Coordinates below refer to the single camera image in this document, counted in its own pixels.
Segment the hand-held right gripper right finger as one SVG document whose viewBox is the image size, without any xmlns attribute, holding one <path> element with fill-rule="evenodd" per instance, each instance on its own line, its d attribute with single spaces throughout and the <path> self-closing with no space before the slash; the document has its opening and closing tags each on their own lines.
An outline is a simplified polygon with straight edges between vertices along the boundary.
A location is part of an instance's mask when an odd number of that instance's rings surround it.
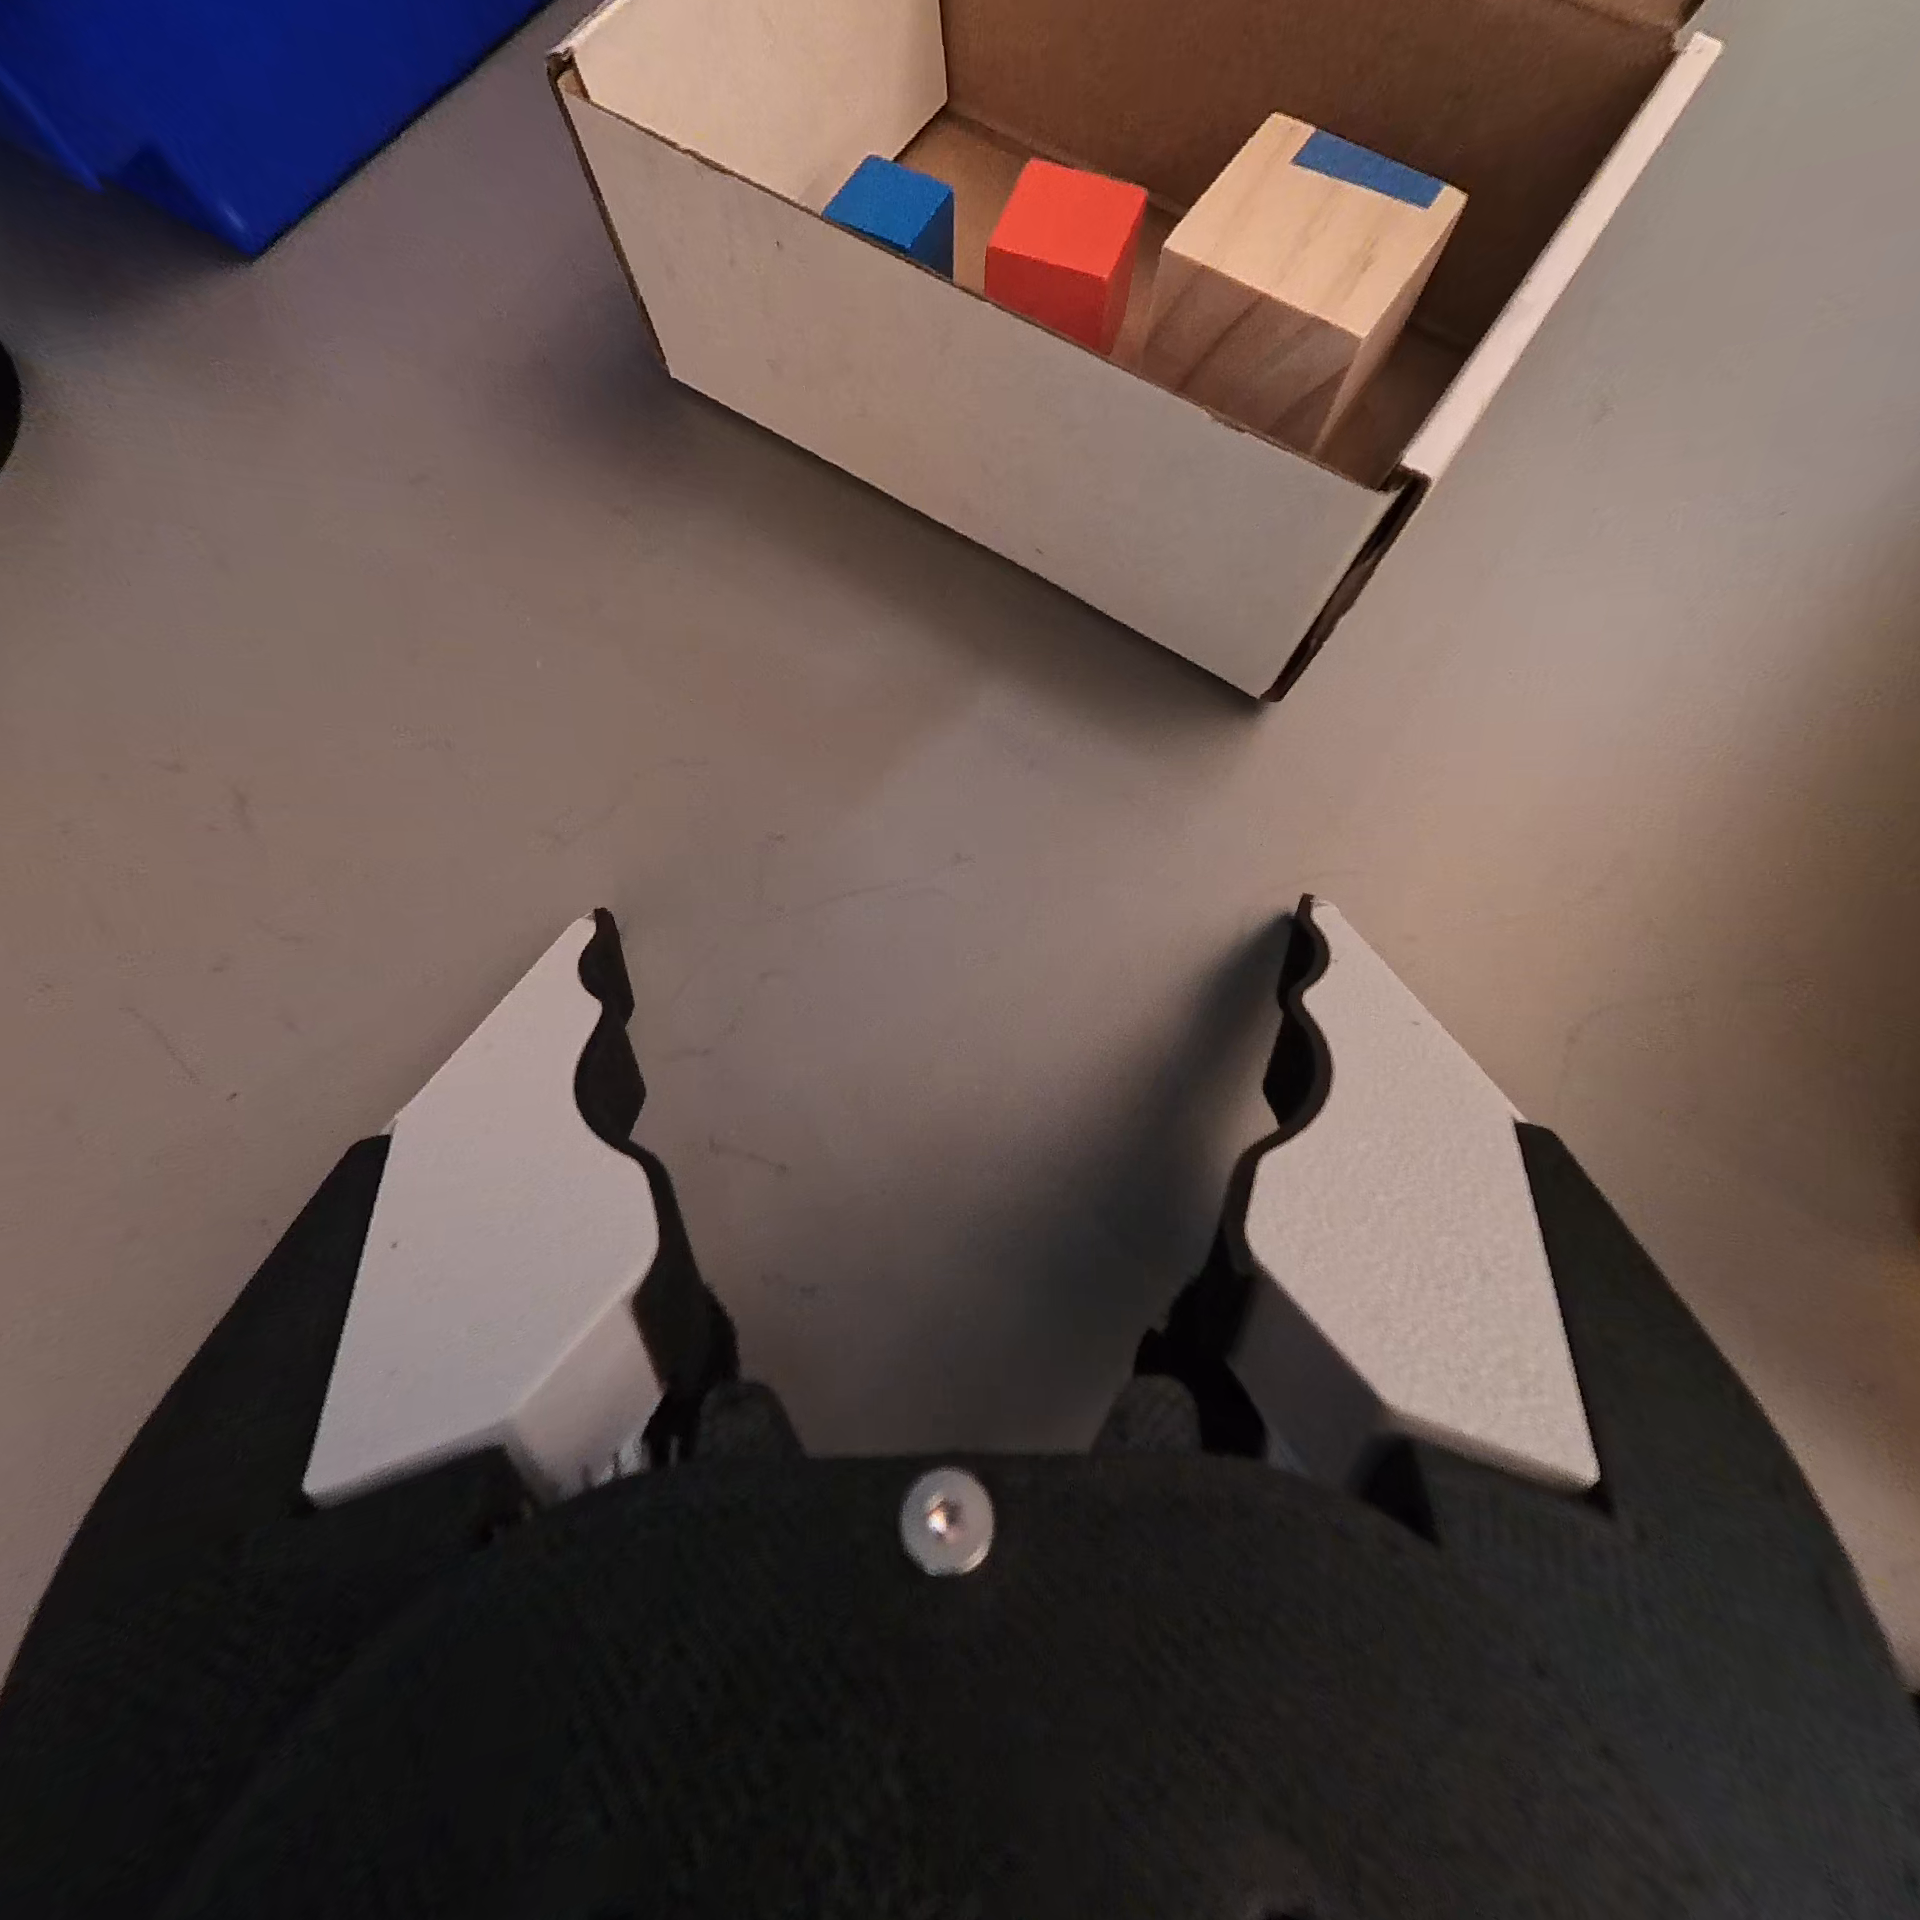
<svg viewBox="0 0 1920 1920">
<path fill-rule="evenodd" d="M 1521 1111 L 1322 896 L 1288 920 L 1272 1123 L 1144 1335 L 1203 1447 L 1360 1492 L 1428 1444 L 1554 1496 L 1600 1483 Z"/>
</svg>

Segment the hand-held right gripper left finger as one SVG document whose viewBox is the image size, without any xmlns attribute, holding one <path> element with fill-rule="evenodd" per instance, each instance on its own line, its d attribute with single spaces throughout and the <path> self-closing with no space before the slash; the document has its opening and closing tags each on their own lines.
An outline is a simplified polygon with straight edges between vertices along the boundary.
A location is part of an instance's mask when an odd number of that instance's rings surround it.
<svg viewBox="0 0 1920 1920">
<path fill-rule="evenodd" d="M 314 1505 L 504 1455 L 540 1503 L 690 1451 L 737 1331 L 633 1132 L 633 985 L 566 924 L 396 1114 L 328 1394 Z"/>
</svg>

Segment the white cardboard box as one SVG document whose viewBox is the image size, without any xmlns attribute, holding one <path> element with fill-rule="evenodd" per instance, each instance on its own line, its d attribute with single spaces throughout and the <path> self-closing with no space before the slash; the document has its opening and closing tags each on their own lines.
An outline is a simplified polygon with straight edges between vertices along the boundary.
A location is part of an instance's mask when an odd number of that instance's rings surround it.
<svg viewBox="0 0 1920 1920">
<path fill-rule="evenodd" d="M 662 369 L 1260 700 L 1449 472 L 1691 108 L 1698 4 L 603 4 L 548 58 Z M 1469 203 L 1314 459 L 996 307 L 1029 156 L 1194 203 L 1272 113 Z M 956 190 L 953 281 L 822 220 Z"/>
</svg>

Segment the blue plastic bin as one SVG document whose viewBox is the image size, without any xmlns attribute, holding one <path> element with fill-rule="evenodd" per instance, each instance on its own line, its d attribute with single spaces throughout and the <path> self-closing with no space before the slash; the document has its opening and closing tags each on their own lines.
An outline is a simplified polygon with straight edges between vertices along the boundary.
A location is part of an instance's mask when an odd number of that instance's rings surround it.
<svg viewBox="0 0 1920 1920">
<path fill-rule="evenodd" d="M 5 3 L 3 140 L 260 257 L 540 3 Z"/>
</svg>

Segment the wooden cube with blue tape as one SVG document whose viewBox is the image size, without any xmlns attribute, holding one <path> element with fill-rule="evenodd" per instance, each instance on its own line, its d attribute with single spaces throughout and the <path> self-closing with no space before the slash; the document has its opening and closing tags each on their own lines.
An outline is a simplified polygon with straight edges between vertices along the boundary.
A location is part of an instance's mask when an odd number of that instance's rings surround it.
<svg viewBox="0 0 1920 1920">
<path fill-rule="evenodd" d="M 1144 378 L 1318 459 L 1468 203 L 1445 178 L 1272 113 L 1162 244 Z"/>
</svg>

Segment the small red cube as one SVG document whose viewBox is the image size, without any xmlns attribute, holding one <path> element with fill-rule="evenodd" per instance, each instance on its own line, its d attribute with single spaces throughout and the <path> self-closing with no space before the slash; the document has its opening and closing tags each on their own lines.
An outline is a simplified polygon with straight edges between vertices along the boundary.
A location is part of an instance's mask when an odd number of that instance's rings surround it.
<svg viewBox="0 0 1920 1920">
<path fill-rule="evenodd" d="M 1134 291 L 1146 211 L 1138 183 L 1026 161 L 984 254 L 986 298 L 1110 356 Z"/>
</svg>

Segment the small blue cube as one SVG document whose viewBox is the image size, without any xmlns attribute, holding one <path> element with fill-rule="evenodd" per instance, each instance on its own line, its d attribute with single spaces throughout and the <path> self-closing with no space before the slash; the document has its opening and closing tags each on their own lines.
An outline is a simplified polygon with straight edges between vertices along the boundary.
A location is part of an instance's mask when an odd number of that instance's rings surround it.
<svg viewBox="0 0 1920 1920">
<path fill-rule="evenodd" d="M 837 185 L 822 220 L 953 281 L 956 190 L 938 177 L 870 153 Z"/>
</svg>

